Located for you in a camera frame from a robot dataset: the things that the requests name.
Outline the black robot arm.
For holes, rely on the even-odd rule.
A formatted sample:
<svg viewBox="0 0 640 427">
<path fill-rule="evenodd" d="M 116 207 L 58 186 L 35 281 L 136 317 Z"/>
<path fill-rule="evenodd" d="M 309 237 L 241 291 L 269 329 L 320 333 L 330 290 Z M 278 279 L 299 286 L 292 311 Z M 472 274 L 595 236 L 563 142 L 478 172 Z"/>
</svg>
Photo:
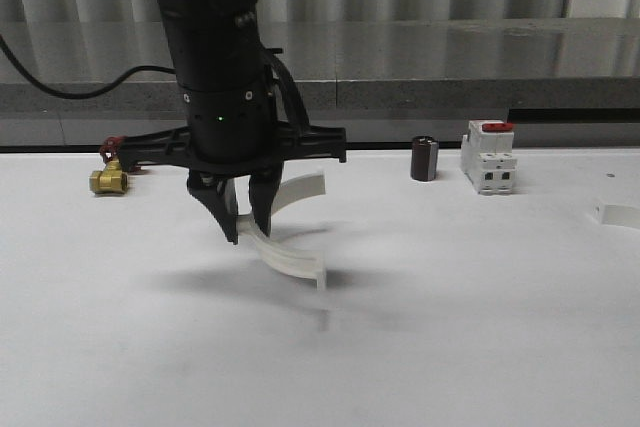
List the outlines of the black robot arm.
<svg viewBox="0 0 640 427">
<path fill-rule="evenodd" d="M 120 162 L 125 168 L 154 162 L 188 169 L 189 193 L 231 243 L 238 241 L 234 180 L 248 175 L 256 221 L 268 231 L 282 164 L 268 157 L 279 122 L 257 0 L 157 2 L 187 124 L 127 138 Z"/>
</svg>

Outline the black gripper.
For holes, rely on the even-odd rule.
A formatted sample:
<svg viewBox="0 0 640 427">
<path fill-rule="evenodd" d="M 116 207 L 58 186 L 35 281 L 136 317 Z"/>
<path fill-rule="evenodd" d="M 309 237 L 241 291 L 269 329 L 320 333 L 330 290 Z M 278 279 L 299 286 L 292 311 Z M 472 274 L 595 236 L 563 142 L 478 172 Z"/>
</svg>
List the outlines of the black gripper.
<svg viewBox="0 0 640 427">
<path fill-rule="evenodd" d="M 237 164 L 273 148 L 277 114 L 267 75 L 260 74 L 240 87 L 181 75 L 179 87 L 187 109 L 191 147 L 197 158 L 218 165 Z M 267 237 L 280 183 L 280 169 L 253 173 L 249 180 L 253 217 Z M 189 174 L 187 190 L 213 215 L 227 241 L 236 245 L 238 203 L 234 180 Z"/>
</svg>

